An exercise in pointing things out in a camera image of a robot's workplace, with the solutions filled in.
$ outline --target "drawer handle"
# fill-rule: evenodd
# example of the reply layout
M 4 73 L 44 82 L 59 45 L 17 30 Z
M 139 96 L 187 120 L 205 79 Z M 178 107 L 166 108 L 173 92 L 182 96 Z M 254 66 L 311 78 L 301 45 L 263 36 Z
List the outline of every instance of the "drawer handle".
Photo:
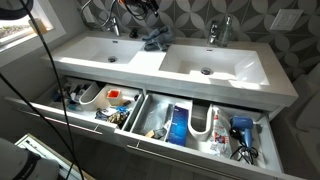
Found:
M 20 112 L 23 112 L 23 113 L 26 113 L 26 114 L 30 114 L 32 116 L 36 116 L 36 117 L 40 117 L 38 114 L 35 114 L 35 113 L 31 113 L 31 112 L 28 112 L 28 111 L 24 111 L 24 110 L 21 110 L 19 109 Z M 54 122 L 54 123 L 60 123 L 60 124 L 63 124 L 63 125 L 67 125 L 67 123 L 65 122 L 61 122 L 60 120 L 57 120 L 57 119 L 53 119 L 53 118 L 49 118 L 49 117 L 45 117 L 47 120 L 51 121 L 51 122 Z M 84 128 L 84 127 L 81 127 L 81 126 L 77 126 L 77 125 L 74 125 L 74 124 L 70 124 L 70 127 L 73 127 L 73 128 L 77 128 L 77 129 L 81 129 L 81 130 L 84 130 L 84 131 L 88 131 L 88 132 L 91 132 L 91 133 L 94 133 L 94 134 L 99 134 L 99 135 L 102 135 L 102 132 L 99 132 L 99 131 L 95 131 L 95 130 L 91 130 L 91 129 L 88 129 L 88 128 Z
M 216 170 L 212 170 L 212 169 L 209 169 L 209 168 L 206 168 L 206 167 L 203 167 L 203 166 L 195 165 L 195 164 L 188 163 L 188 162 L 185 162 L 185 161 L 181 161 L 181 160 L 178 160 L 178 159 L 175 159 L 175 158 L 171 158 L 171 157 L 168 157 L 168 156 L 164 156 L 164 155 L 161 155 L 161 154 L 158 154 L 158 153 L 155 153 L 155 152 L 151 152 L 151 151 L 148 151 L 148 150 L 145 150 L 145 149 L 141 149 L 141 148 L 139 148 L 138 146 L 139 146 L 139 143 L 137 144 L 136 147 L 127 145 L 127 147 L 128 147 L 129 149 L 132 149 L 132 150 L 135 150 L 135 151 L 140 151 L 140 152 L 143 152 L 143 153 L 152 155 L 152 156 L 157 156 L 157 157 L 162 158 L 162 159 L 174 161 L 174 162 L 176 162 L 176 163 L 180 163 L 180 164 L 183 164 L 183 165 L 187 165 L 187 166 L 190 166 L 190 167 L 192 167 L 192 168 L 197 168 L 197 169 L 200 169 L 200 170 L 208 171 L 208 172 L 210 172 L 210 173 L 218 174 L 218 175 L 225 176 L 225 177 L 229 177 L 229 178 L 232 178 L 232 179 L 244 180 L 244 179 L 242 179 L 242 178 L 240 178 L 240 177 L 237 177 L 237 176 L 233 176 L 233 175 L 226 174 L 226 173 L 223 173 L 223 172 L 220 172 L 220 171 L 216 171 Z

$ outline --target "bathroom vanity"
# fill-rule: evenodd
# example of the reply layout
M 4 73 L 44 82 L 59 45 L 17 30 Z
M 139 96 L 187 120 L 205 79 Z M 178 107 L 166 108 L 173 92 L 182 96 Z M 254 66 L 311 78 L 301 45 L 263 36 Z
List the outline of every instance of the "bathroom vanity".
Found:
M 96 81 L 102 90 L 121 90 L 132 102 L 122 127 L 95 119 L 94 110 L 69 109 L 73 132 L 218 179 L 299 179 L 283 173 L 269 124 L 298 95 L 268 44 L 230 42 L 219 48 L 204 39 L 177 38 L 168 52 L 145 52 L 143 44 L 126 34 L 85 32 L 52 51 L 60 74 L 66 76 L 63 81 Z M 202 68 L 210 72 L 201 74 Z M 32 104 L 55 126 L 66 129 L 62 107 L 52 101 L 56 89 L 53 85 Z M 6 99 L 42 121 L 21 100 Z M 158 104 L 183 105 L 189 110 L 188 120 L 200 126 L 205 126 L 213 106 L 230 116 L 251 117 L 253 146 L 259 151 L 255 166 L 204 152 L 206 142 L 189 131 L 185 147 L 144 136 L 152 108 L 165 114 Z

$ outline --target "drawer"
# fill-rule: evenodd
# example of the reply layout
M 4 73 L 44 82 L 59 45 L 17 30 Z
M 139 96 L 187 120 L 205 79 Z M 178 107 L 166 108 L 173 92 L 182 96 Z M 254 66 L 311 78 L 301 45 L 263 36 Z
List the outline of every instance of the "drawer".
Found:
M 206 150 L 206 141 L 195 140 L 188 130 L 186 146 L 165 142 L 161 139 L 146 137 L 144 134 L 154 119 L 149 118 L 148 114 L 154 113 L 154 106 L 160 110 L 159 117 L 165 116 L 168 104 L 185 104 L 189 108 L 191 118 L 198 126 L 206 124 L 207 116 L 213 112 L 212 108 L 221 109 L 228 116 L 247 116 L 254 121 L 252 129 L 253 147 L 259 151 L 258 158 L 254 161 L 255 165 L 249 165 L 245 162 L 238 162 L 225 157 L 214 156 Z M 185 100 L 170 96 L 148 94 L 137 115 L 130 132 L 116 130 L 119 141 L 126 150 L 144 157 L 149 157 L 158 161 L 169 163 L 175 166 L 186 168 L 188 170 L 201 173 L 218 179 L 298 179 L 283 173 L 282 165 L 278 156 L 276 145 L 273 139 L 272 131 L 267 116 L 258 112 L 251 112 L 242 109 L 236 109 L 221 105 L 197 105 L 191 100 Z
M 63 78 L 61 80 L 62 84 L 66 82 L 71 82 L 75 84 L 94 84 L 93 81 L 87 81 L 76 78 Z M 115 145 L 119 145 L 117 141 L 117 137 L 114 135 L 115 129 L 121 130 L 130 130 L 131 126 L 134 123 L 137 113 L 140 110 L 140 107 L 143 103 L 144 97 L 141 90 L 110 85 L 106 83 L 101 83 L 99 86 L 98 94 L 96 93 L 84 93 L 85 95 L 89 94 L 89 97 L 83 97 L 83 101 L 85 101 L 85 106 L 80 108 L 82 110 L 71 110 L 67 108 L 67 115 L 70 123 L 70 128 L 72 132 L 82 134 L 97 140 L 101 140 L 104 142 L 112 143 Z M 67 129 L 66 121 L 63 112 L 63 106 L 61 102 L 53 101 L 53 94 L 57 92 L 58 85 L 52 86 L 46 92 L 44 92 L 40 97 L 31 101 L 31 104 L 42 113 L 52 124 L 61 129 Z M 104 120 L 95 119 L 96 110 L 93 107 L 88 107 L 90 105 L 90 96 L 91 99 L 95 100 L 95 97 L 102 96 L 106 97 L 109 89 L 118 89 L 122 93 L 123 100 L 130 100 L 131 104 L 127 107 L 130 110 L 130 114 L 128 115 L 125 123 L 122 127 L 119 127 L 117 124 L 110 123 Z M 31 119 L 37 120 L 39 122 L 45 123 L 43 119 L 41 119 L 36 113 L 34 113 L 27 104 L 25 104 L 22 100 L 13 98 L 13 97 L 5 97 L 7 101 L 9 101 L 12 106 L 27 115 L 33 116 Z

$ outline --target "cloth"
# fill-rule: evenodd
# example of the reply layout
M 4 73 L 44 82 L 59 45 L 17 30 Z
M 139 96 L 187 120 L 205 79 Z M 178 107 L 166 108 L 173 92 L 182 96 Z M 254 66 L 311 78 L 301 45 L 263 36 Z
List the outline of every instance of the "cloth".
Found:
M 142 37 L 142 40 L 146 42 L 144 50 L 166 51 L 169 45 L 174 42 L 175 37 L 174 31 L 170 26 L 155 29 L 150 34 Z

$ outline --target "sink drain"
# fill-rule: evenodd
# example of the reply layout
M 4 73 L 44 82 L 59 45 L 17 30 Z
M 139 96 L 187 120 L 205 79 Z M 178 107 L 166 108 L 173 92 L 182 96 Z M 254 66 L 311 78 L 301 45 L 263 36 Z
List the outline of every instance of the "sink drain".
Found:
M 210 74 L 213 73 L 213 71 L 208 67 L 204 67 L 204 68 L 201 69 L 201 73 L 204 74 L 204 75 L 210 75 Z
M 116 62 L 118 59 L 117 59 L 117 57 L 115 57 L 115 56 L 110 56 L 109 58 L 108 58 L 108 61 L 109 62 Z

